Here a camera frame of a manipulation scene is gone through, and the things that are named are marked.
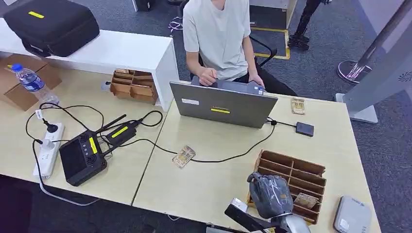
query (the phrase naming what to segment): white t-shirt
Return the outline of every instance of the white t-shirt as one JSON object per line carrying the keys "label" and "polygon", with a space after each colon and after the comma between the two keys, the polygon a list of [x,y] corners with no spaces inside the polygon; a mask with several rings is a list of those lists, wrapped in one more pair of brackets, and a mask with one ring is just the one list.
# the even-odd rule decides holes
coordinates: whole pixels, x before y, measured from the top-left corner
{"label": "white t-shirt", "polygon": [[247,73],[242,41],[249,34],[249,0],[226,0],[223,10],[211,0],[190,0],[183,10],[185,50],[199,52],[218,79],[232,81]]}

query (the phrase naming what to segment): cardboard box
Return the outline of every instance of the cardboard box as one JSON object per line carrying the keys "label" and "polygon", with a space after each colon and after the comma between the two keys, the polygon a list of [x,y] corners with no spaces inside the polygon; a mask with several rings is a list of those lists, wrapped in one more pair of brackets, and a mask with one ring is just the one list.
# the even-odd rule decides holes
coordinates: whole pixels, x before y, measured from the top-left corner
{"label": "cardboard box", "polygon": [[0,61],[0,100],[8,104],[27,111],[37,103],[38,99],[27,91],[17,80],[15,73],[7,67],[15,63],[20,63],[24,68],[35,71],[50,89],[55,88],[62,81],[58,77],[55,68],[46,62],[30,56],[13,54]]}
{"label": "cardboard box", "polygon": [[114,96],[152,102],[154,105],[158,95],[150,73],[129,70],[128,73],[114,72],[110,91]]}
{"label": "cardboard box", "polygon": [[[254,169],[262,175],[283,177],[288,182],[293,201],[300,193],[318,199],[311,209],[296,202],[293,203],[292,212],[301,216],[308,224],[317,224],[318,222],[326,186],[326,179],[322,177],[325,170],[326,168],[322,165],[268,150],[260,152]],[[250,193],[247,194],[246,204],[255,207]]]}

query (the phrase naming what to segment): gray carpet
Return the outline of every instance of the gray carpet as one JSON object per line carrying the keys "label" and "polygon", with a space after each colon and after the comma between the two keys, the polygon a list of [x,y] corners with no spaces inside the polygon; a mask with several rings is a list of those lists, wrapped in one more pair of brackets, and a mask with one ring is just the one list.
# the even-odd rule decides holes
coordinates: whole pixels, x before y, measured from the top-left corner
{"label": "gray carpet", "polygon": [[[176,8],[158,0],[148,13],[135,13],[129,0],[75,0],[89,7],[102,29],[169,36],[168,22]],[[295,30],[305,1],[299,0],[290,30]],[[6,7],[0,4],[0,15]],[[264,68],[285,82],[303,97],[332,100],[336,92],[345,93],[352,85],[335,73],[343,60],[359,59],[374,39],[357,0],[333,1],[321,5],[313,15],[307,31],[311,38],[310,50],[291,52],[290,60],[272,60]],[[253,32],[264,37],[282,53],[282,35]],[[189,78],[181,32],[174,33],[174,45],[182,80]],[[379,62],[383,52],[371,61]],[[393,95],[375,105],[379,123],[376,125],[352,122],[362,164],[368,180],[382,232],[412,232],[412,104],[406,92]],[[27,183],[34,192],[32,223],[40,222],[46,229],[65,229],[72,232],[140,232],[143,224],[158,227],[159,232],[204,232],[205,225],[184,219],[171,222],[162,214],[101,201],[87,208],[61,203],[45,197],[36,186]],[[52,206],[59,204],[56,210]],[[48,232],[35,228],[31,232]]]}

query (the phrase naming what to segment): gray laptop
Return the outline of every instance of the gray laptop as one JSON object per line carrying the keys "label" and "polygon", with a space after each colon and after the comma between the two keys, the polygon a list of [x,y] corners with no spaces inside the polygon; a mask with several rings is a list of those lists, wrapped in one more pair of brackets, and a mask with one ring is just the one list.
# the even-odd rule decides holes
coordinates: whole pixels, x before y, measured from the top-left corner
{"label": "gray laptop", "polygon": [[262,86],[217,80],[213,86],[170,82],[180,115],[262,128],[277,98],[263,95]]}

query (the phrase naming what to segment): black antenna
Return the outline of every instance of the black antenna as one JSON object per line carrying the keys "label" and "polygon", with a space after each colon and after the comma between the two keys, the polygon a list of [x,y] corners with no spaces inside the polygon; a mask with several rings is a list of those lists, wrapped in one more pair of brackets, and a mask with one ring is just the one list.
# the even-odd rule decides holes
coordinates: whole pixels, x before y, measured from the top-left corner
{"label": "black antenna", "polygon": [[126,114],[121,115],[120,117],[114,119],[113,121],[111,121],[110,123],[108,123],[107,125],[101,127],[99,130],[96,131],[96,133],[100,133],[105,131],[105,129],[109,128],[110,126],[114,125],[116,122],[118,122],[119,120],[123,119],[126,117]]}

